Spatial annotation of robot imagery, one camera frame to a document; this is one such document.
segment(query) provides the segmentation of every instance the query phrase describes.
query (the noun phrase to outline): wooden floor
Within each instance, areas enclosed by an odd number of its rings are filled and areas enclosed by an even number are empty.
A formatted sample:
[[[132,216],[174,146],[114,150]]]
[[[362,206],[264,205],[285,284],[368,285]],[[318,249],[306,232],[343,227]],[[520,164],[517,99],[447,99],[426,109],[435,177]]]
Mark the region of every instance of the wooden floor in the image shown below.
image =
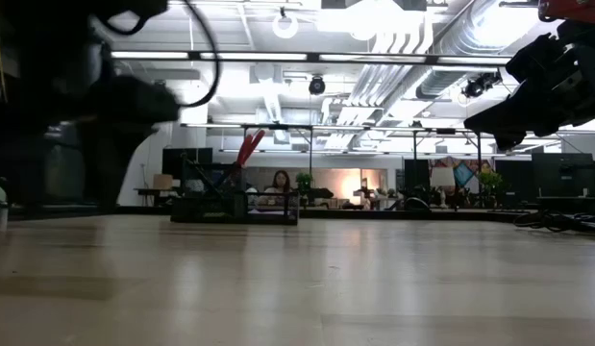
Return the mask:
[[[482,222],[12,223],[0,346],[595,345],[595,238]]]

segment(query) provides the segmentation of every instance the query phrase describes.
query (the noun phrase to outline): dark hair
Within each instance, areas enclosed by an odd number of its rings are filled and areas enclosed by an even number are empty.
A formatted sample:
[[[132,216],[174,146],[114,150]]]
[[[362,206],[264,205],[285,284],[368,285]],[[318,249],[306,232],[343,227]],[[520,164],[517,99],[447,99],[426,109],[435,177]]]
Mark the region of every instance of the dark hair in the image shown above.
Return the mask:
[[[278,178],[279,174],[284,174],[285,178],[286,178],[284,192],[290,192],[290,178],[288,178],[288,173],[286,173],[285,170],[281,169],[281,170],[277,171],[276,174],[274,174],[274,181],[271,183],[271,185],[274,186],[274,188],[278,188],[278,184],[276,183],[276,178]]]

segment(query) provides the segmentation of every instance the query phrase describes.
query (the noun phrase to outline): woman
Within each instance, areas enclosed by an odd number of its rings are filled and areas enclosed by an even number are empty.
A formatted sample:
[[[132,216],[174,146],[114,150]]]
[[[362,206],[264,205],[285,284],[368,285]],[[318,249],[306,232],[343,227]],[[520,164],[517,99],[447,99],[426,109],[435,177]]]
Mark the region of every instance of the woman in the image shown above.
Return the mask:
[[[288,173],[284,170],[279,170],[274,174],[274,181],[272,187],[265,190],[265,193],[289,193],[290,192],[290,178]],[[283,196],[261,196],[257,201],[259,206],[276,205],[284,200]]]

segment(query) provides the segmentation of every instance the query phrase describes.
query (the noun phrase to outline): security camera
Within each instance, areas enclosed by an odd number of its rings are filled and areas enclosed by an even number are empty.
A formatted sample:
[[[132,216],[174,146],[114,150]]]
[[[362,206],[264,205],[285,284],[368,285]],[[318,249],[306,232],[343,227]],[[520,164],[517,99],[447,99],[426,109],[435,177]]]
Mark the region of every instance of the security camera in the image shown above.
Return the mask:
[[[314,76],[312,77],[312,81],[310,82],[310,94],[312,95],[320,95],[325,92],[325,82],[323,82],[323,77],[321,76]]]

